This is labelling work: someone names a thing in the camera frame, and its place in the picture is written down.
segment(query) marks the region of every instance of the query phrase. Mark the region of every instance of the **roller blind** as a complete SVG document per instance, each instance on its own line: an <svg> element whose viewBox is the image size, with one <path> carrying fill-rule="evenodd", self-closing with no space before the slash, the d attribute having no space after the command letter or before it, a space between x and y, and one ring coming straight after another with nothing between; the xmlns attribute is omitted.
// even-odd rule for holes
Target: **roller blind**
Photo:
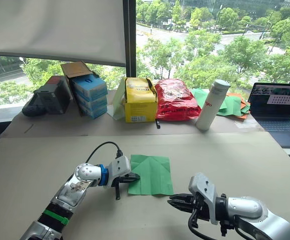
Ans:
<svg viewBox="0 0 290 240"><path fill-rule="evenodd" d="M0 55L123 67L123 1L0 0Z"/></svg>

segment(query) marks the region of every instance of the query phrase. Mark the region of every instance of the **red bag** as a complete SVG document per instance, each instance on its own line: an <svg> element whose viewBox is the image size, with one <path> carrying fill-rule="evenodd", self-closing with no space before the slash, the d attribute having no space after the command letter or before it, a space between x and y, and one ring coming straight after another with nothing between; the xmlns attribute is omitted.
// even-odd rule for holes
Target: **red bag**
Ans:
<svg viewBox="0 0 290 240"><path fill-rule="evenodd" d="M199 116L201 108L183 81L163 79L158 81L155 88L158 94L157 119L184 121Z"/></svg>

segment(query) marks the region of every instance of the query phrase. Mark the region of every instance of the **blue box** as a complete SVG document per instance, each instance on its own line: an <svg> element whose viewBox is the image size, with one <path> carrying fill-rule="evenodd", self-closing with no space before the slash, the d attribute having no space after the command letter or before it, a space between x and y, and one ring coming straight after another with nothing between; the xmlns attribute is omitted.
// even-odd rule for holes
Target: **blue box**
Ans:
<svg viewBox="0 0 290 240"><path fill-rule="evenodd" d="M76 99L80 105L83 105L84 107L90 109L90 110L95 110L97 108L103 107L107 105L107 97L102 96L94 101L91 101L89 98L86 98L81 95L80 92L75 92L76 93Z"/></svg>
<svg viewBox="0 0 290 240"><path fill-rule="evenodd" d="M94 101L108 94L107 85L99 76L87 74L72 78L76 92L90 101Z"/></svg>
<svg viewBox="0 0 290 240"><path fill-rule="evenodd" d="M99 117L100 115L103 115L107 112L107 106L99 107L93 111L89 110L88 108L84 107L83 105L79 105L79 107L82 110L82 112L84 112L85 114L90 116L92 119L95 119L95 118Z"/></svg>

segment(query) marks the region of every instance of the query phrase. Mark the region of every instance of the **desk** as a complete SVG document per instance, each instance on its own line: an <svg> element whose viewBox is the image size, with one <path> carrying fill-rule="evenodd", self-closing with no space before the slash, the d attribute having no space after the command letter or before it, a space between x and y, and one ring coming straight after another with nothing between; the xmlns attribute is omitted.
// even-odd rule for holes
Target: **desk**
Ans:
<svg viewBox="0 0 290 240"><path fill-rule="evenodd" d="M111 103L116 91L109 91L108 102ZM0 138L32 138L32 137L74 137L74 136L121 136L121 135L164 135L195 134L200 131L195 127L196 119L182 122L161 122L157 129L154 122L126 123L125 119L115 121L108 114L91 119L81 117L77 106L71 101L65 114L26 117L21 112L15 116L11 124L0 135ZM236 117L216 116L210 133L258 132L263 128L255 123L251 127L241 126Z"/></svg>
<svg viewBox="0 0 290 240"><path fill-rule="evenodd" d="M175 193L203 172L218 194L253 196L290 222L290 158L267 132L78 136L0 139L0 240L17 240L90 152L115 141L124 154L169 157ZM91 163L108 164L115 148L97 151ZM65 240L196 240L189 214L169 206L167 196L127 195L94 187L63 231ZM200 231L221 239L220 226L200 221ZM241 240L234 231L226 239Z"/></svg>

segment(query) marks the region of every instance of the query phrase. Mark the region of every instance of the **white water bottle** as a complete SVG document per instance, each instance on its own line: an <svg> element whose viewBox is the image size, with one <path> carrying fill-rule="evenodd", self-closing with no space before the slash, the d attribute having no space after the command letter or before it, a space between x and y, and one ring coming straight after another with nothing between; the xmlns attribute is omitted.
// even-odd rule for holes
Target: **white water bottle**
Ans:
<svg viewBox="0 0 290 240"><path fill-rule="evenodd" d="M196 127L206 131L210 128L221 104L225 100L230 84L226 81L217 79L212 84L209 94L204 103L200 116L197 119Z"/></svg>

